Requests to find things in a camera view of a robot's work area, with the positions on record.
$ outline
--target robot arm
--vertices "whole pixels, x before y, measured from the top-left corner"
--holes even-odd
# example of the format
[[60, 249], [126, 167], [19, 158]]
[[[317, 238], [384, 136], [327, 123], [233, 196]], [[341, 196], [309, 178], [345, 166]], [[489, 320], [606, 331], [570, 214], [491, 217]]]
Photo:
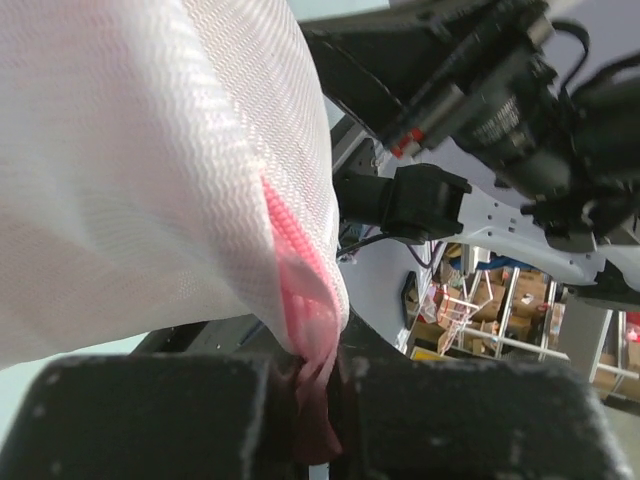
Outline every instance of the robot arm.
[[[546, 7], [422, 0], [302, 25], [325, 93], [394, 155], [434, 150], [451, 137], [530, 202], [502, 205], [460, 177], [418, 165], [398, 169], [394, 180], [338, 179], [342, 214], [406, 243], [487, 247], [599, 305], [637, 309], [640, 79], [614, 76], [640, 55], [569, 92], [589, 37], [575, 23], [548, 21]], [[585, 50], [557, 95], [542, 50], [554, 30]]]

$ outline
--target white fabric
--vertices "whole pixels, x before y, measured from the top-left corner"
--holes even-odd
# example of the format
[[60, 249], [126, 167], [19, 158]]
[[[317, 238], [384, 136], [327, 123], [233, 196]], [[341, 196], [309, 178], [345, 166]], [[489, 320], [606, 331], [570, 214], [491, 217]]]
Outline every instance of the white fabric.
[[292, 349], [265, 182], [344, 325], [326, 114], [284, 0], [0, 0], [0, 27], [0, 366], [248, 311]]

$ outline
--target white cloth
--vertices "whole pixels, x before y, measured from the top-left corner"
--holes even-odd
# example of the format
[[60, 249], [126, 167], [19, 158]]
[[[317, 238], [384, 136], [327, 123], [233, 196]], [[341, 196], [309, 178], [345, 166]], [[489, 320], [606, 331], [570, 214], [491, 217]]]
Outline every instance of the white cloth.
[[284, 0], [0, 0], [0, 27], [0, 366], [248, 311], [329, 355], [329, 129]]

